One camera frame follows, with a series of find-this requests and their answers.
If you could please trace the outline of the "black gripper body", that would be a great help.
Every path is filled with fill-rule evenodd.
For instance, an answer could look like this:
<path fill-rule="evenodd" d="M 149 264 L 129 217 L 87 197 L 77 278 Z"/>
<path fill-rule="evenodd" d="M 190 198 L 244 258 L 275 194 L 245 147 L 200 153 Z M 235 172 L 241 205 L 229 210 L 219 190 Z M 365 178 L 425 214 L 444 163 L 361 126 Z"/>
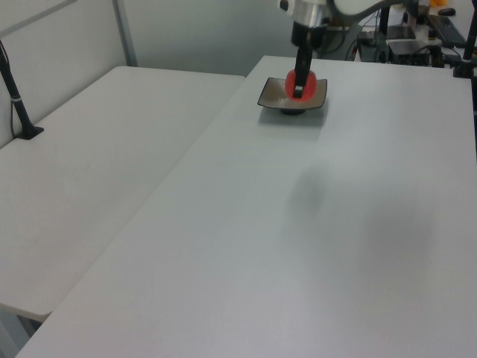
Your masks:
<path fill-rule="evenodd" d="M 315 51 L 323 44 L 326 26 L 310 28 L 299 22 L 294 22 L 291 32 L 291 42 L 304 51 Z"/>

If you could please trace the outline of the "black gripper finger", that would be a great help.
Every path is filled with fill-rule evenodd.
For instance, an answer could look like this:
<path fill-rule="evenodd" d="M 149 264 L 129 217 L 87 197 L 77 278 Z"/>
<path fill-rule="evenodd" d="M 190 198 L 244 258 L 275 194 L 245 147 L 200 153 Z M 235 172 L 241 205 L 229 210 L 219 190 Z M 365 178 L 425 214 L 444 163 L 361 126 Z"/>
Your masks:
<path fill-rule="evenodd" d="M 307 90 L 308 77 L 312 62 L 312 50 L 298 48 L 295 63 L 295 80 L 293 86 L 293 97 L 302 98 Z"/>

